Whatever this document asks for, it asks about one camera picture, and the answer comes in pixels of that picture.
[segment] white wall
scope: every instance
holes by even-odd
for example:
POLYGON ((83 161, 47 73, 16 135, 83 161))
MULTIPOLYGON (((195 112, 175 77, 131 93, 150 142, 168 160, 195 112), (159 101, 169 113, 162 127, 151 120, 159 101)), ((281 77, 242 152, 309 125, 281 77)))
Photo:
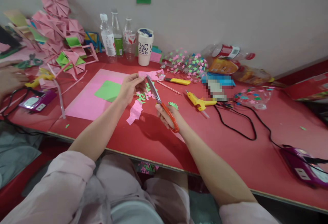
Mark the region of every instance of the white wall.
MULTIPOLYGON (((328 56, 328 0, 68 0, 72 18, 86 30, 98 30, 99 13, 117 8, 121 25, 127 15, 138 27, 155 32, 165 51, 200 51, 224 42, 254 51, 245 62, 280 75, 328 56)), ((1 0, 0 11, 20 9, 31 16, 40 0, 1 0)), ((0 23, 8 19, 1 13, 0 23)))

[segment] hand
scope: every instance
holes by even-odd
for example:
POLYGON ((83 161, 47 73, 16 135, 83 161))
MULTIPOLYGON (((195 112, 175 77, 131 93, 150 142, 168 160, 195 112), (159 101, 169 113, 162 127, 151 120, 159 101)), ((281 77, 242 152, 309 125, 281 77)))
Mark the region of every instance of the hand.
MULTIPOLYGON (((169 115, 166 113, 166 111, 163 109, 163 107, 160 104, 155 105, 155 108, 157 110, 157 116, 161 119, 161 121, 164 123, 165 127, 167 129, 174 128, 174 124, 169 117, 169 115)), ((170 110, 172 115, 174 116, 175 120, 177 121, 179 132, 184 131, 186 128, 188 128, 188 124, 183 119, 181 114, 178 112, 176 108, 173 106, 167 106, 167 108, 170 110)))
POLYGON ((23 70, 11 66, 11 64, 19 62, 21 60, 7 61, 0 64, 0 101, 5 95, 19 89, 29 81, 23 70))
POLYGON ((126 106, 131 103, 136 92, 146 92, 146 82, 144 77, 139 77, 137 73, 124 78, 120 93, 117 96, 126 106))

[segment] black cord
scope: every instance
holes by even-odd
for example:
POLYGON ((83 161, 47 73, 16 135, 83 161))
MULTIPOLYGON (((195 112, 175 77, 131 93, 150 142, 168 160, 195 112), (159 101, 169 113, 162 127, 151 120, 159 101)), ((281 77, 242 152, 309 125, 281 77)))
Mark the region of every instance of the black cord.
POLYGON ((9 124, 9 125, 12 125, 12 126, 15 128, 15 130, 16 130, 17 133, 19 133, 19 134, 27 134, 27 135, 31 135, 31 136, 41 135, 41 134, 43 134, 43 133, 39 133, 39 132, 27 132, 23 127, 18 126, 17 124, 14 124, 14 123, 11 122, 11 121, 9 120, 9 118, 8 118, 8 116, 9 116, 11 113, 13 113, 13 112, 18 108, 19 104, 20 104, 21 102, 23 102, 23 101, 26 99, 26 97, 27 97, 27 95, 29 94, 29 92, 33 92, 33 93, 40 94, 40 92, 35 91, 35 90, 31 89, 31 88, 27 88, 27 87, 22 87, 22 88, 20 88, 20 89, 15 90, 15 91, 12 92, 12 94, 10 95, 10 97, 9 97, 9 103, 8 103, 7 107, 4 109, 4 111, 1 113, 1 115, 2 115, 3 118, 4 118, 4 122, 7 123, 7 124, 9 124), (22 90, 22 89, 26 89, 26 94, 25 94, 24 97, 19 101, 19 103, 15 106, 15 108, 13 108, 10 112, 8 112, 8 114, 5 115, 4 113, 5 113, 5 111, 10 107, 10 105, 11 105, 11 103, 12 103, 12 99, 13 99, 14 94, 16 94, 18 91, 20 91, 20 90, 22 90))
POLYGON ((252 125, 253 132, 254 132, 254 139, 251 139, 251 138, 247 137, 246 135, 242 134, 242 133, 239 132, 238 130, 236 130, 236 129, 230 127, 230 126, 227 125, 227 124, 225 124, 224 121, 223 121, 223 119, 222 119, 221 113, 220 113, 219 109, 218 109, 216 106, 221 106, 221 107, 225 107, 225 106, 222 106, 222 105, 220 105, 220 104, 218 104, 218 103, 217 103, 216 105, 214 105, 214 108, 215 108, 216 111, 218 112, 219 117, 220 117, 220 120, 221 120, 221 122, 222 122, 222 124, 223 124, 224 126, 226 126, 227 128, 230 128, 231 130, 237 132, 238 134, 240 134, 241 136, 245 137, 245 138, 248 139, 248 140, 252 140, 252 141, 254 141, 254 140, 257 139, 257 134, 256 134, 256 130, 255 130, 254 124, 253 124, 252 120, 251 120, 248 116, 246 116, 246 115, 244 115, 244 114, 242 114, 242 113, 239 113, 238 111, 235 111, 235 110, 229 108, 229 109, 231 109, 232 111, 238 113, 239 115, 242 115, 242 116, 246 117, 246 118, 249 120, 250 124, 252 125))
MULTIPOLYGON (((237 133, 239 133, 240 135, 244 136, 245 138, 247 138, 247 139, 249 139, 249 140, 255 140, 255 139, 250 139, 250 138, 248 138, 246 135, 242 134, 241 132, 237 131, 236 129, 234 129, 234 128, 228 126, 228 125, 226 125, 226 124, 223 122, 222 117, 221 117, 221 114, 220 114, 218 108, 216 107, 216 105, 214 105, 214 107, 215 107, 215 109, 217 110, 217 112, 218 112, 218 114, 219 114, 219 116, 220 116, 220 120, 221 120, 221 122, 222 122, 223 125, 225 125, 226 127, 228 127, 228 128, 230 128, 230 129, 236 131, 237 133)), ((269 127, 268 127, 268 126, 267 126, 267 125, 261 120, 261 118, 260 118, 259 115, 256 113, 256 111, 253 110, 251 107, 248 107, 248 106, 245 106, 245 105, 242 105, 242 104, 239 104, 239 105, 242 106, 242 107, 246 107, 246 108, 250 109, 250 110, 255 114, 255 116, 258 118, 258 120, 259 120, 259 121, 263 124, 263 126, 269 131, 269 140, 271 141, 271 143, 273 143, 275 146, 279 147, 280 149, 285 150, 287 153, 289 153, 290 155, 292 155, 292 156, 298 158, 299 160, 301 160, 302 162, 306 163, 306 164, 309 165, 310 167, 312 167, 312 168, 314 168, 314 169, 316 169, 316 170, 318 170, 318 171, 320 171, 320 172, 322 172, 322 173, 326 173, 326 174, 328 174, 328 172, 325 172, 325 171, 323 171, 323 170, 317 169, 316 167, 312 166, 312 165, 311 165, 310 163, 308 163, 307 161, 305 161, 305 160, 303 160, 302 158, 300 158, 300 157, 296 156, 295 154, 291 153, 289 150, 286 150, 284 147, 281 147, 280 145, 276 144, 276 143, 272 140, 272 137, 271 137, 271 134, 272 134, 271 129, 270 129, 270 128, 269 128, 269 127)), ((254 124, 253 124, 253 122, 251 121, 251 119, 250 119, 248 116, 246 116, 246 115, 244 115, 244 114, 241 114, 241 113, 235 111, 234 109, 232 109, 232 108, 230 108, 230 107, 227 107, 227 106, 222 106, 222 107, 226 107, 226 108, 228 108, 229 110, 232 110, 232 111, 234 111, 234 112, 236 112, 236 113, 238 113, 238 114, 240 114, 240 115, 243 115, 243 116, 247 117, 247 118, 250 120, 250 122, 251 122, 251 125, 252 125, 252 128, 253 128, 253 131, 254 131, 254 134, 255 134, 255 138, 256 138, 256 131, 255 131, 254 124)), ((320 158, 314 158, 314 159, 317 159, 317 161, 323 161, 323 162, 326 161, 326 160, 324 160, 324 159, 320 159, 320 158)))

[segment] white cup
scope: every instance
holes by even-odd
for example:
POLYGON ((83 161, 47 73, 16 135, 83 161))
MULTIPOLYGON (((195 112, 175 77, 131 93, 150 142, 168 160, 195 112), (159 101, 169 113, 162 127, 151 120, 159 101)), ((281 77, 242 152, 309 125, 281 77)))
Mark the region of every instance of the white cup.
POLYGON ((154 31, 146 28, 138 29, 138 63, 147 66, 150 61, 150 54, 153 48, 154 31))

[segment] scissors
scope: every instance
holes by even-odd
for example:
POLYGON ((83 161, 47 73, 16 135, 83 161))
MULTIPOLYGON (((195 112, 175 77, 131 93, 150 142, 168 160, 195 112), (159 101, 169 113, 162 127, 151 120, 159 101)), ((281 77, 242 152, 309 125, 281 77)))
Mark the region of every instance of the scissors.
POLYGON ((165 112, 168 114, 168 116, 171 118, 173 124, 174 124, 174 129, 171 128, 171 130, 174 132, 174 133, 177 133, 179 132, 179 127, 178 127, 178 124, 177 124, 177 121, 175 120, 174 116, 172 115, 172 113, 170 112, 170 110, 166 107, 166 105, 164 105, 156 91, 156 88, 154 86, 154 84, 151 82, 151 79, 149 77, 149 75, 146 76, 147 78, 147 81, 148 81, 148 84, 149 84, 149 87, 150 87, 150 90, 151 90, 151 93, 154 95, 156 101, 158 104, 160 104, 163 109, 165 110, 165 112))

